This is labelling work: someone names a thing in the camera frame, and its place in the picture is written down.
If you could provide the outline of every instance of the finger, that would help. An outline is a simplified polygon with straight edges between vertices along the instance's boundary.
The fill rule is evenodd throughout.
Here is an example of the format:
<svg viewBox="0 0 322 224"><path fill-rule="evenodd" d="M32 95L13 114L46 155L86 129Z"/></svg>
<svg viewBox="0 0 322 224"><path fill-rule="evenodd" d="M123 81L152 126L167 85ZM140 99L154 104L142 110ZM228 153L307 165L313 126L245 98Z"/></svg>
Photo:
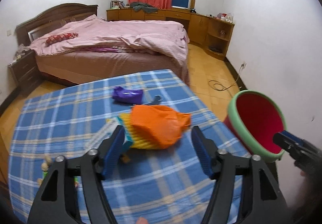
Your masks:
<svg viewBox="0 0 322 224"><path fill-rule="evenodd" d="M136 221L136 224L149 224L148 221L145 218L139 218Z"/></svg>

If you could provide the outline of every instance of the wooden cabinet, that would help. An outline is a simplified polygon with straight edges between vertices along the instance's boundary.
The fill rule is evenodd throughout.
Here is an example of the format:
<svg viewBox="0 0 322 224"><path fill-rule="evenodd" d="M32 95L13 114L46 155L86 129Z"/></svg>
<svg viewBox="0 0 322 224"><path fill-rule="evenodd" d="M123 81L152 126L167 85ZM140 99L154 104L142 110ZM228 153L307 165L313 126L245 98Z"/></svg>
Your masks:
<svg viewBox="0 0 322 224"><path fill-rule="evenodd" d="M183 24L192 43L203 47L204 51L217 59L223 60L229 47L234 24L211 17L173 9L159 9L154 13L133 9L109 9L108 21L161 20Z"/></svg>
<svg viewBox="0 0 322 224"><path fill-rule="evenodd" d="M131 19L131 11L132 11L131 9L119 10L119 20L124 20L124 21L132 20Z"/></svg>
<svg viewBox="0 0 322 224"><path fill-rule="evenodd" d="M22 94L25 96L28 96L42 82L35 54L31 50L15 63L8 66L16 85L20 87Z"/></svg>
<svg viewBox="0 0 322 224"><path fill-rule="evenodd" d="M113 9L113 10L107 10L107 20L108 21L118 21L119 20L119 10Z"/></svg>
<svg viewBox="0 0 322 224"><path fill-rule="evenodd" d="M131 10L131 20L144 20L144 11L139 10L135 12L133 9Z"/></svg>
<svg viewBox="0 0 322 224"><path fill-rule="evenodd" d="M200 45L204 45L209 18L200 15L191 15L188 29L189 39Z"/></svg>

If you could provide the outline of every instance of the green object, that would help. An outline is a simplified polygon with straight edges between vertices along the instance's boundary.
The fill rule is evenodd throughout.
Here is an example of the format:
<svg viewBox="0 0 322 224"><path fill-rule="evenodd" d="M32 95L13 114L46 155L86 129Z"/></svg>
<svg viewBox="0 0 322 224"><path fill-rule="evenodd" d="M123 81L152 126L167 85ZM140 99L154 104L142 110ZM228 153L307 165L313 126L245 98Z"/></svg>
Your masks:
<svg viewBox="0 0 322 224"><path fill-rule="evenodd" d="M243 123L241 117L239 116L236 101L237 101L238 97L240 97L242 94L245 94L245 93L251 93L251 94L259 95L261 97L266 98L274 106L275 110L278 112L278 114L282 120L284 130L287 130L284 116L283 116L280 108L276 105L276 103L273 100L271 100L269 97L265 96L264 94L257 92L257 91L253 91L253 90L243 90L243 91L237 93L231 99L231 101L228 105L228 112L227 113L228 113L229 121L230 121L233 129L240 136L240 138L243 140L244 144L247 145L247 147L252 151L252 153L260 155L265 162L271 163L276 160L280 160L284 154L284 150L281 150L280 153L276 154L276 153L272 153L272 152L268 151L267 149L265 149L260 143L258 143L258 141L248 131L248 129L246 128L245 124Z"/></svg>

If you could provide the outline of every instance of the blue plaid tablecloth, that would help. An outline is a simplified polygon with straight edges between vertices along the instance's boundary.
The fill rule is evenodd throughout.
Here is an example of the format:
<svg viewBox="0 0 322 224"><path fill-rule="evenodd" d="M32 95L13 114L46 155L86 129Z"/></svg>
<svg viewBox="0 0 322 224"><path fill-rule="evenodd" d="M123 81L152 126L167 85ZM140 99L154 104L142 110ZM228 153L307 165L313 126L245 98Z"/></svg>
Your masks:
<svg viewBox="0 0 322 224"><path fill-rule="evenodd" d="M13 210L27 222L42 178L44 154L79 157L106 123L106 118L129 112L111 98L115 86L144 89L144 103L161 95L162 105L191 113L207 138L232 154L247 156L246 149L170 70L135 73L65 88L25 102L10 151L9 189ZM119 223L134 224L139 217L149 223L200 223L214 182L202 172L191 143L190 130L164 150L128 152L130 163L119 163L111 179L103 182L108 201ZM82 221L90 223L83 189L78 187ZM236 220L242 180L236 177L229 223Z"/></svg>

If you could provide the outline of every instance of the pink bedsheet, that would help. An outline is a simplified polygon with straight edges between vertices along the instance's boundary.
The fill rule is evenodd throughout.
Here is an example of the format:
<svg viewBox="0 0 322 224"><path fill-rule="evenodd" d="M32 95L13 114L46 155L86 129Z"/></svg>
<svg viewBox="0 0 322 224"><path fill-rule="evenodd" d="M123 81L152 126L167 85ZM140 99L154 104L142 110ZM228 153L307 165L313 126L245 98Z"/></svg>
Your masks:
<svg viewBox="0 0 322 224"><path fill-rule="evenodd" d="M51 35L76 32L77 38L46 46ZM123 50L152 50L171 57L180 65L187 58L189 39L183 25L172 21L105 22L92 15L82 21L70 22L33 41L28 47L38 56L49 56L85 47Z"/></svg>

